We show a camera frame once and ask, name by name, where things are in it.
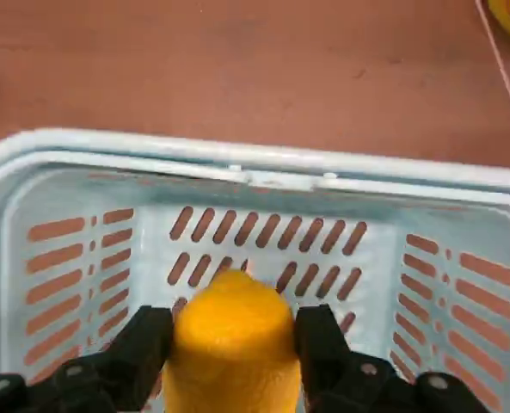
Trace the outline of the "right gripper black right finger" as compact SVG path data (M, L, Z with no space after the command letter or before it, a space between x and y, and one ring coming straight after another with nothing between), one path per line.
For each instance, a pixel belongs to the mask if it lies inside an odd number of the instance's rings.
M299 308L295 347L308 412L486 412L460 379L422 373L413 383L386 360L352 351L328 305Z

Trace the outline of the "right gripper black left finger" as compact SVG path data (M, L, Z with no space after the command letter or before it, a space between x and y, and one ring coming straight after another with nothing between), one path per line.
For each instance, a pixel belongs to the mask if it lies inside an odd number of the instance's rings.
M140 412L169 357L173 326L169 308L143 305L106 349L69 359L38 383L0 373L0 412Z

